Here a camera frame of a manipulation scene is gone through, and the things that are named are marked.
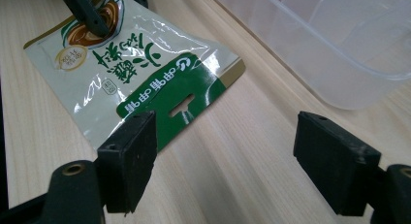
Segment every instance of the hang hole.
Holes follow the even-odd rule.
[[[179,112],[187,112],[188,105],[194,100],[195,96],[193,94],[189,94],[183,101],[178,103],[170,112],[169,117],[174,117]]]

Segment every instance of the wood grain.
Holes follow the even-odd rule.
[[[411,165],[411,82],[360,111],[302,85],[213,0],[148,0],[183,30],[240,55],[245,74],[158,156],[137,211],[108,223],[369,223],[335,215],[293,157],[299,111],[332,119]],[[47,192],[58,166],[96,154],[22,50],[70,12],[61,0],[0,0],[0,69],[10,205]]]

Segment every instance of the transparent plastic box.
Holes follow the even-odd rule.
[[[338,108],[365,108],[411,78],[411,0],[217,1]]]

